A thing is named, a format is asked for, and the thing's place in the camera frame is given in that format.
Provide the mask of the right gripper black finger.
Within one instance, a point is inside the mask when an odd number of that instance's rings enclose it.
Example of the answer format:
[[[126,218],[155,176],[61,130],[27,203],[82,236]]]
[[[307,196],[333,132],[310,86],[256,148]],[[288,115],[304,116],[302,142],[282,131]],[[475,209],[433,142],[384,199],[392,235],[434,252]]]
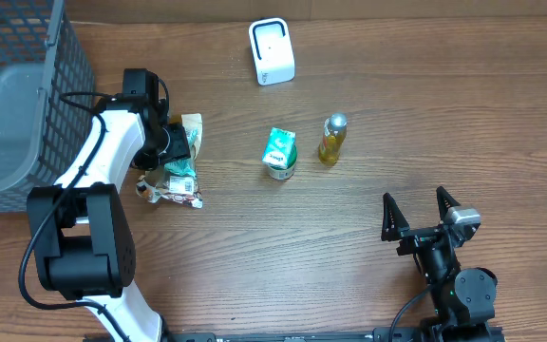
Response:
[[[438,209],[441,221],[453,221],[455,207],[460,207],[460,203],[456,201],[443,186],[436,189]]]
[[[399,209],[395,199],[389,194],[383,195],[384,216],[382,222],[382,241],[394,241],[402,238],[409,230],[409,224]]]

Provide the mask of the teal snack packet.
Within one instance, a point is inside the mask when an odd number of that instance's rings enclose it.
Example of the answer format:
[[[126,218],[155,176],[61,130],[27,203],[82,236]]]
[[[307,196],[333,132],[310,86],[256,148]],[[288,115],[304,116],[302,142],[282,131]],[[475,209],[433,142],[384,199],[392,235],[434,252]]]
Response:
[[[189,129],[186,131],[186,136],[190,147],[190,157],[168,162],[164,169],[172,175],[195,178],[197,176],[196,158],[201,147],[202,129]]]

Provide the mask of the brown snack pouch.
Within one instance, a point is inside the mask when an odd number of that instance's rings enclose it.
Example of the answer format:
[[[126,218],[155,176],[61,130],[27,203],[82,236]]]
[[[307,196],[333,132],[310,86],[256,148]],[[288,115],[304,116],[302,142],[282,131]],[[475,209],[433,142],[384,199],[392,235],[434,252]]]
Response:
[[[201,128],[203,134],[203,121],[200,113],[183,114],[180,119],[185,133],[192,128]],[[170,200],[196,209],[203,207],[198,176],[192,178],[172,175],[164,169],[164,166],[159,166],[154,171],[146,171],[144,175],[140,176],[136,184],[136,193],[150,203]]]

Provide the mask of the yellow liquid plastic bottle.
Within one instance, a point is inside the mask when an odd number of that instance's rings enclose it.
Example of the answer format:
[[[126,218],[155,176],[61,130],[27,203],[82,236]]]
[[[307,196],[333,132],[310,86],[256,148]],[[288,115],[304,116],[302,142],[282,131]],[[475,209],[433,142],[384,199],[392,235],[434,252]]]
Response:
[[[346,115],[339,112],[325,120],[322,140],[318,147],[318,157],[323,164],[333,166],[337,163],[341,146],[347,136],[347,124]]]

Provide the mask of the teal white tissue pack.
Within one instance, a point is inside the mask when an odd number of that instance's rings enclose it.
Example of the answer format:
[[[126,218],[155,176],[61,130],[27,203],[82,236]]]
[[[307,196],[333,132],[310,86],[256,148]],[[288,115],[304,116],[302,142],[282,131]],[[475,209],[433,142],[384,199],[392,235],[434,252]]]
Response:
[[[294,144],[294,132],[273,127],[263,152],[262,162],[271,167],[286,169]]]

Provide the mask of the green lid white jar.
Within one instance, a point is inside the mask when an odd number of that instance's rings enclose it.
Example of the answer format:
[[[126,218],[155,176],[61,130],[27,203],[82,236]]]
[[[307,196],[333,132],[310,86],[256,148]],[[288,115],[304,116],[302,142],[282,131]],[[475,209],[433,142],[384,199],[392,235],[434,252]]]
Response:
[[[267,170],[268,170],[269,175],[273,179],[278,180],[278,181],[284,181],[284,180],[289,179],[294,174],[295,167],[296,167],[296,160],[297,160],[297,149],[296,149],[296,146],[294,146],[292,148],[292,152],[291,152],[291,155],[290,155],[288,167],[287,168],[281,168],[281,167],[277,167],[277,166],[268,165]]]

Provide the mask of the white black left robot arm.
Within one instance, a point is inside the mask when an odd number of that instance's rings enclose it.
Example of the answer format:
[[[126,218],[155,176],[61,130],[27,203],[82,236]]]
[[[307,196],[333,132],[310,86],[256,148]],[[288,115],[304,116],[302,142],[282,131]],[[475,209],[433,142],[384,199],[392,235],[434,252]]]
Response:
[[[40,310],[88,309],[113,341],[170,341],[165,319],[134,280],[135,244],[119,190],[128,169],[152,171],[187,156],[187,141],[168,123],[168,97],[126,90],[99,98],[75,161],[28,194],[31,240],[18,288]]]

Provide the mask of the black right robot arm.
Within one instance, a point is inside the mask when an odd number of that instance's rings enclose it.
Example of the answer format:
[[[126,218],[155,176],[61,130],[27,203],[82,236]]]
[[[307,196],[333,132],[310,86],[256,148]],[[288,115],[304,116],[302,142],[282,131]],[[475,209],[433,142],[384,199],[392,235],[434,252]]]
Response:
[[[439,223],[412,229],[395,199],[383,194],[381,240],[397,241],[397,254],[413,257],[426,287],[407,301],[387,331],[377,335],[388,341],[502,341],[502,329],[488,324],[495,317],[497,277],[486,268],[464,269],[456,254],[477,233],[481,214],[460,204],[441,186],[436,196]],[[404,313],[427,295],[435,315],[422,319],[417,327],[399,328]]]

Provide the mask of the white barcode scanner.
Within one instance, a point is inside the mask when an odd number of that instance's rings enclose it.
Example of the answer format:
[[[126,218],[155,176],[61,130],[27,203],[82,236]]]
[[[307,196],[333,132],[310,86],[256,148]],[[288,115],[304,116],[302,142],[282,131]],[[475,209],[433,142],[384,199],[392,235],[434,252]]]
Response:
[[[295,60],[287,22],[279,17],[252,22],[248,29],[257,82],[261,86],[291,81]]]

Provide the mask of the grey plastic mesh basket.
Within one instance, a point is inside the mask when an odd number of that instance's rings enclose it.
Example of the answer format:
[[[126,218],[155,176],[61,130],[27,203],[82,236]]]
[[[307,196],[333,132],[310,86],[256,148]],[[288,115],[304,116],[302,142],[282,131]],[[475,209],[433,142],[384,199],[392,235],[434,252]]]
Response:
[[[91,105],[95,85],[63,0],[0,1],[0,213],[25,211],[73,163],[91,118],[59,97]]]

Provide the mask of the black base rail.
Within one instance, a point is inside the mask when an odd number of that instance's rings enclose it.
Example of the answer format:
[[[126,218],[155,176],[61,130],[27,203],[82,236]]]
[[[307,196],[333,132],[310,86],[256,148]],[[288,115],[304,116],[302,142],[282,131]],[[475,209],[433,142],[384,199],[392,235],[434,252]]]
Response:
[[[211,332],[179,333],[164,337],[164,341],[172,342],[387,342],[389,328],[375,328],[372,332],[322,332],[322,333],[291,333],[291,334],[238,334],[216,336]],[[439,341],[492,341],[505,342],[502,328],[491,328],[490,336],[485,331],[472,330],[474,336],[462,335],[462,331],[445,331]]]

